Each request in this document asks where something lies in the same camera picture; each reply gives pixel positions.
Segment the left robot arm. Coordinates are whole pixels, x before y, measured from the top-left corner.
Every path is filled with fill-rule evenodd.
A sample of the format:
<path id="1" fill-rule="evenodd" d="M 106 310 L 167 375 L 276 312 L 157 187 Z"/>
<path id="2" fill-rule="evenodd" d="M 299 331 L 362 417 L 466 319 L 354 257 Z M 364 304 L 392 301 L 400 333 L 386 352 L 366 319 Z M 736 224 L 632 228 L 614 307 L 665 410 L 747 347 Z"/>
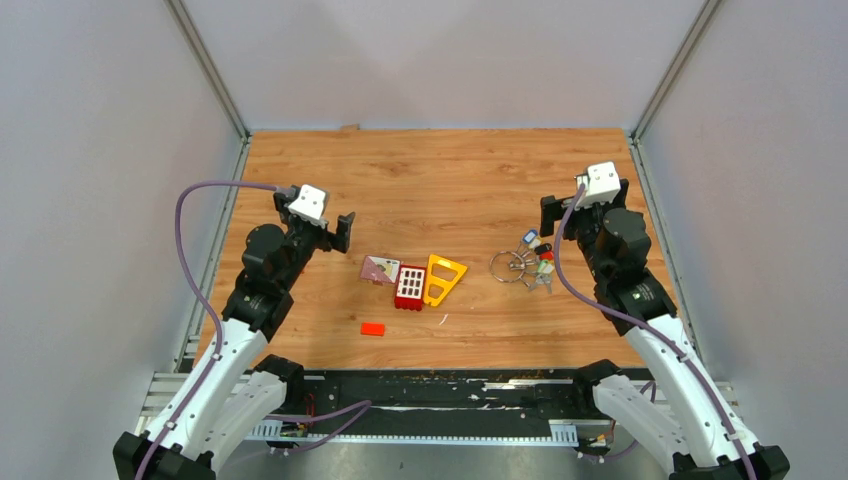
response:
<path id="1" fill-rule="evenodd" d="M 174 397 L 140 435 L 126 432 L 113 448 L 121 479 L 214 479 L 264 417 L 298 411 L 306 400 L 301 365 L 265 357 L 242 388 L 250 363 L 267 347 L 291 310 L 291 290 L 317 250 L 345 253 L 353 214 L 330 231 L 329 195 L 304 184 L 274 195 L 278 225 L 246 238 L 243 269 L 214 340 Z"/>

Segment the large metal keyring with tags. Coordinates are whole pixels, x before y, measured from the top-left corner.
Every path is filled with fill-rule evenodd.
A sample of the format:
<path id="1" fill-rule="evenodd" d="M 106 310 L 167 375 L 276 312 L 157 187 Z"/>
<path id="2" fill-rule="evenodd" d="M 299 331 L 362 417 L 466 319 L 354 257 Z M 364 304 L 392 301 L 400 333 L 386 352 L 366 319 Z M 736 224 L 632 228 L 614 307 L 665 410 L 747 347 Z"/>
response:
<path id="1" fill-rule="evenodd" d="M 519 251 L 519 240 L 512 250 L 495 253 L 488 264 L 490 275 L 503 284 L 522 284 L 528 291 L 543 288 L 551 294 L 555 270 L 553 245 L 544 242 L 540 235 L 538 240 L 539 245 L 533 250 Z"/>

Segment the blue tagged key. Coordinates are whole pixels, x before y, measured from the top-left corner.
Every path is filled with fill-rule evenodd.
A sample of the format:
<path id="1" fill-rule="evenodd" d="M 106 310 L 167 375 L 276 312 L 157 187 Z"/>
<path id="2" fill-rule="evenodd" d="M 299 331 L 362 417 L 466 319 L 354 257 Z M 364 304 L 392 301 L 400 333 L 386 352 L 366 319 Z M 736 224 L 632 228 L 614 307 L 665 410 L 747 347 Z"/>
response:
<path id="1" fill-rule="evenodd" d="M 535 229 L 528 230 L 520 239 L 518 250 L 533 250 L 539 245 L 539 235 Z"/>

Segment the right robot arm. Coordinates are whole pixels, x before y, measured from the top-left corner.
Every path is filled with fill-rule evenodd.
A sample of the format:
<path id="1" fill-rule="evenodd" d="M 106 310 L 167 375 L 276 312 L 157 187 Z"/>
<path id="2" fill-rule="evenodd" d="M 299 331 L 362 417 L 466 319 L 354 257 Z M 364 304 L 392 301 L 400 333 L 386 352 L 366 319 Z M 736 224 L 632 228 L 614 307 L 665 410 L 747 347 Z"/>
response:
<path id="1" fill-rule="evenodd" d="M 638 353 L 671 411 L 660 410 L 609 360 L 579 369 L 573 408 L 624 427 L 670 479 L 785 478 L 786 454 L 762 444 L 721 395 L 648 268 L 652 241 L 643 214 L 626 207 L 628 187 L 621 180 L 594 199 L 581 184 L 572 197 L 542 198 L 539 234 L 555 238 L 560 282 Z"/>

